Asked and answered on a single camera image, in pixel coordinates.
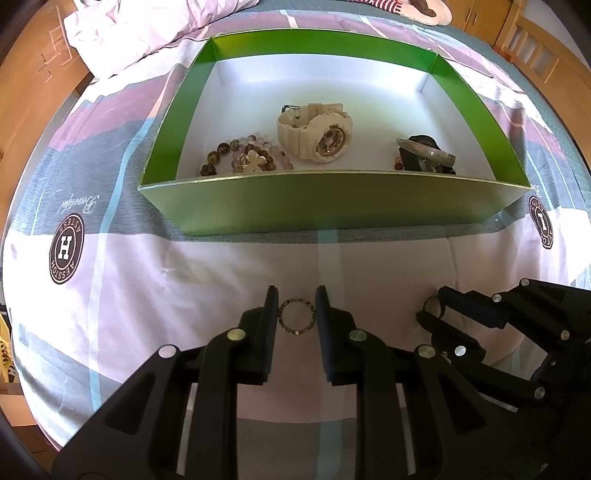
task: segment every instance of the red striped fabric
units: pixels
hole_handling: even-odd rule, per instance
[[[359,4],[368,4],[393,14],[400,14],[402,2],[398,0],[353,0]]]

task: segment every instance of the ring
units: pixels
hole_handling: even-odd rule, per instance
[[[312,321],[310,322],[309,325],[307,325],[306,327],[302,328],[301,330],[294,330],[292,328],[289,328],[287,325],[285,325],[285,323],[283,322],[283,310],[285,309],[285,307],[287,307],[290,303],[303,303],[304,305],[308,305],[308,308],[310,309],[310,311],[312,312]],[[314,327],[314,324],[316,323],[316,309],[314,308],[314,306],[306,299],[301,299],[298,297],[292,298],[292,299],[288,299],[285,302],[283,302],[281,304],[281,306],[279,307],[279,325],[281,325],[281,327],[287,332],[287,333],[291,333],[292,335],[303,335],[306,332],[309,332],[310,330],[312,330],[312,328]]]

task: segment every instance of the jewelry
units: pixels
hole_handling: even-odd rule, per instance
[[[394,170],[424,171],[455,175],[456,156],[442,151],[432,137],[415,135],[398,138],[400,156],[394,159]]]
[[[304,305],[308,305],[308,308],[310,309],[310,311],[312,312],[312,321],[304,328],[302,328],[301,330],[294,330],[292,328],[289,328],[288,326],[285,325],[285,323],[283,322],[283,310],[285,309],[285,307],[287,307],[290,303],[294,303],[294,302],[299,302],[299,303],[303,303]],[[287,333],[291,333],[292,335],[303,335],[306,332],[309,332],[310,330],[312,330],[312,328],[314,327],[314,324],[316,323],[316,309],[314,308],[314,306],[306,299],[301,299],[299,297],[295,297],[292,299],[288,299],[285,302],[283,302],[281,304],[281,306],[279,307],[279,325],[281,325],[281,327],[287,332]]]
[[[234,173],[260,173],[277,169],[278,160],[283,170],[293,170],[290,159],[278,147],[271,145],[264,138],[249,135],[247,138],[235,138],[230,143],[222,142],[217,149],[207,154],[207,163],[201,167],[201,176],[217,175],[216,165],[220,159],[232,152],[232,171]]]
[[[342,103],[308,106],[284,105],[277,118],[279,143],[304,160],[328,163],[342,155],[351,143],[353,121]]]

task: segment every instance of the wooden cabinet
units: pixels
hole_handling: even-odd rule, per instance
[[[521,0],[446,0],[452,12],[452,25],[491,46],[499,37],[513,3]]]

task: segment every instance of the stuffed toy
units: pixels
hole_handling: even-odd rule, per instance
[[[443,0],[352,0],[402,15],[425,25],[449,25],[452,13]]]

